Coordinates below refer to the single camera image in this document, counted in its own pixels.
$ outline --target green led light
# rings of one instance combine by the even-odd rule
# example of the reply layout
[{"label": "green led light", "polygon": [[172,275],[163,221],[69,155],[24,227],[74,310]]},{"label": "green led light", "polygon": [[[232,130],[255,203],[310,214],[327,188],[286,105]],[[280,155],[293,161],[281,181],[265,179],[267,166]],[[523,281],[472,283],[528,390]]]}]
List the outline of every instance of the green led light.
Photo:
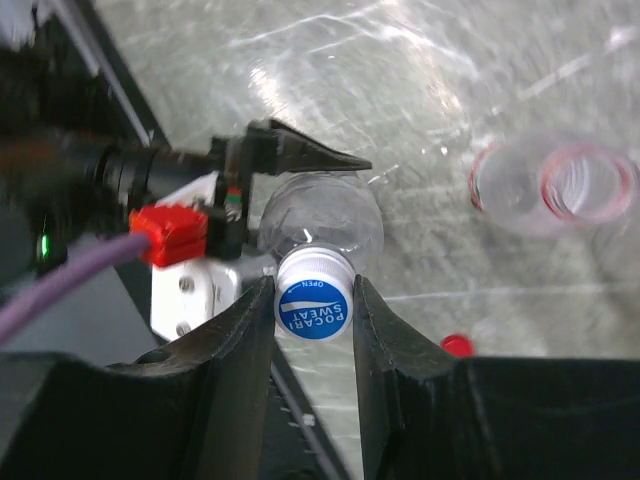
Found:
[{"label": "green led light", "polygon": [[234,204],[234,205],[238,205],[240,203],[242,203],[242,196],[241,195],[234,195],[234,194],[229,194],[227,195],[227,202]]},{"label": "green led light", "polygon": [[43,235],[40,237],[40,256],[47,258],[49,256],[49,235]]}]

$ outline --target white bottle cap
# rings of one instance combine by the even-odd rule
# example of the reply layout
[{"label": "white bottle cap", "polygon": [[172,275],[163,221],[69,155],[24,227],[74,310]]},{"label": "white bottle cap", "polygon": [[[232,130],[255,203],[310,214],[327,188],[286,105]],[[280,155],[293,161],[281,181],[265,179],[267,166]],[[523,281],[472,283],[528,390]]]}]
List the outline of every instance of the white bottle cap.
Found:
[{"label": "white bottle cap", "polygon": [[356,272],[330,245],[302,245],[280,263],[276,280],[278,325],[304,340],[323,342],[340,335],[353,316]]}]

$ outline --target clear plastic bottle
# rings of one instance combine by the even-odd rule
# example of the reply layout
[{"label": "clear plastic bottle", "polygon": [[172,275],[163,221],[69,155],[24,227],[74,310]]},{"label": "clear plastic bottle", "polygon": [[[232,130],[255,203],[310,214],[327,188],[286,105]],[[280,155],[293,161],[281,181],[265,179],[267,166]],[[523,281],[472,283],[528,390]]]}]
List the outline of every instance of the clear plastic bottle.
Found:
[{"label": "clear plastic bottle", "polygon": [[498,226],[553,236],[610,222],[637,197],[637,165],[588,136],[537,131],[492,145],[469,176],[473,204]]},{"label": "clear plastic bottle", "polygon": [[306,340],[341,334],[351,321],[355,275],[371,274],[383,244],[382,215],[364,180],[292,175],[271,196],[258,232],[260,250],[280,262],[278,324]]}]

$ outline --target red connector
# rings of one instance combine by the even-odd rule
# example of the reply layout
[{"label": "red connector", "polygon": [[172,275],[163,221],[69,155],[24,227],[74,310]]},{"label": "red connector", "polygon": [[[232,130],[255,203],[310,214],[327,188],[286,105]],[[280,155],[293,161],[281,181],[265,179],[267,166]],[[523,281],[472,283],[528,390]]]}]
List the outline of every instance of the red connector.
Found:
[{"label": "red connector", "polygon": [[206,215],[182,205],[154,205],[129,215],[129,231],[151,239],[142,260],[161,268],[203,257],[207,224]]}]

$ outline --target metal screw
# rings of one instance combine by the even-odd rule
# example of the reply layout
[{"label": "metal screw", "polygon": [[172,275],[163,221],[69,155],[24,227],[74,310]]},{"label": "metal screw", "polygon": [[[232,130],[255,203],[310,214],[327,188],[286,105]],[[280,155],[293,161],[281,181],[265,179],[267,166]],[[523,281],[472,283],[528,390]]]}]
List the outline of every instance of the metal screw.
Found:
[{"label": "metal screw", "polygon": [[276,267],[274,265],[270,265],[268,267],[262,267],[262,274],[263,275],[271,275],[273,277],[273,276],[275,276],[277,271],[278,271],[278,267]]},{"label": "metal screw", "polygon": [[187,333],[191,331],[191,326],[187,322],[180,322],[176,326],[176,333],[179,337],[184,337]]},{"label": "metal screw", "polygon": [[192,292],[194,288],[193,279],[191,277],[182,277],[178,281],[178,287],[181,292]]}]

